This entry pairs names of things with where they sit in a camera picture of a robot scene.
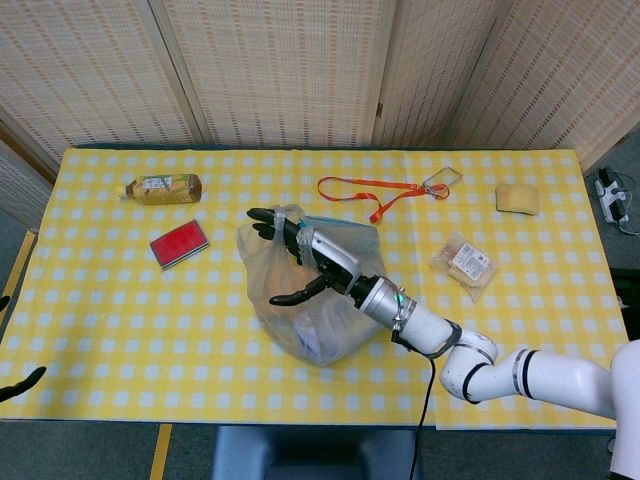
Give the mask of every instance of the yellow checkered tablecloth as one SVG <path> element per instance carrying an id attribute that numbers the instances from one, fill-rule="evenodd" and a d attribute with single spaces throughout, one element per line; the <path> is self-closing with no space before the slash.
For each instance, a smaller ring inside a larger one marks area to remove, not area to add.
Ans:
<path id="1" fill-rule="evenodd" d="M 501 355 L 528 345 L 608 367 L 626 337 L 572 151 L 72 149 L 0 348 L 0 384 L 36 365 L 46 365 L 47 373 L 33 390 L 0 405 L 0 416 L 415 424 L 430 378 L 427 362 L 391 344 L 389 332 L 327 368 L 284 354 L 261 330 L 246 297 L 235 234 L 248 221 L 248 208 L 275 203 L 366 223 L 372 202 L 322 200 L 317 179 L 421 182 L 445 165 L 464 174 L 447 200 L 404 199 L 379 226 L 391 277 L 428 308 L 491 336 Z M 161 173 L 197 173 L 202 201 L 145 206 L 113 193 L 138 175 Z M 537 185 L 541 213 L 497 212 L 498 182 Z M 162 272 L 149 241 L 193 218 L 211 246 Z M 428 265 L 452 231 L 500 263 L 477 304 Z M 427 423 L 613 425 L 520 397 L 473 406 L 437 382 Z"/>

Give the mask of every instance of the yellow sponge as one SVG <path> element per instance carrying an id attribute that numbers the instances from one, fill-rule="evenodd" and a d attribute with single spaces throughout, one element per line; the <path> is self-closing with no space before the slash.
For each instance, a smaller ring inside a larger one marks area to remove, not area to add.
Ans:
<path id="1" fill-rule="evenodd" d="M 537 215 L 540 211 L 538 189 L 531 185 L 507 185 L 496 187 L 496 208 L 501 212 L 522 212 Z"/>

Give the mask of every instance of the red notebook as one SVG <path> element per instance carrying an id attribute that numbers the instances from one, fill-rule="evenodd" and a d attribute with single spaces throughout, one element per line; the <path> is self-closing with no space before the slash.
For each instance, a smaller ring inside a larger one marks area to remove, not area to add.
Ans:
<path id="1" fill-rule="evenodd" d="M 196 220 L 165 233 L 149 244 L 163 270 L 209 246 Z"/>

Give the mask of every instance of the bottle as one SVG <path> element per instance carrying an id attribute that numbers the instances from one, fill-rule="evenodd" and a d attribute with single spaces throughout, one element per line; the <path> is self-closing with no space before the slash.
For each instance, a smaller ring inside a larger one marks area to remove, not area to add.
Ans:
<path id="1" fill-rule="evenodd" d="M 202 183 L 195 174 L 138 177 L 126 187 L 118 187 L 121 198 L 132 198 L 146 205 L 199 202 Z"/>

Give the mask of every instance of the transparent plastic bag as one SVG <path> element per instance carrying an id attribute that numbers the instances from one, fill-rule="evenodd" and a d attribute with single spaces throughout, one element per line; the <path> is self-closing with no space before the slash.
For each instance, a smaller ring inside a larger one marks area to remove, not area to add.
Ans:
<path id="1" fill-rule="evenodd" d="M 321 229 L 356 252 L 364 275 L 385 275 L 378 232 L 357 223 L 305 217 L 297 205 L 275 210 L 276 234 L 272 241 L 260 238 L 251 224 L 238 229 L 238 251 L 247 269 L 249 299 L 262 327 L 285 351 L 314 365 L 328 365 L 371 338 L 379 325 L 357 310 L 351 297 L 330 288 L 294 307 L 274 306 L 269 299 L 301 290 L 319 275 L 308 244 L 314 229 Z M 285 216 L 294 223 L 302 220 L 297 237 L 302 266 L 285 247 Z"/>
<path id="2" fill-rule="evenodd" d="M 498 271 L 496 262 L 457 232 L 451 234 L 442 250 L 431 259 L 431 265 L 453 277 L 474 302 Z"/>

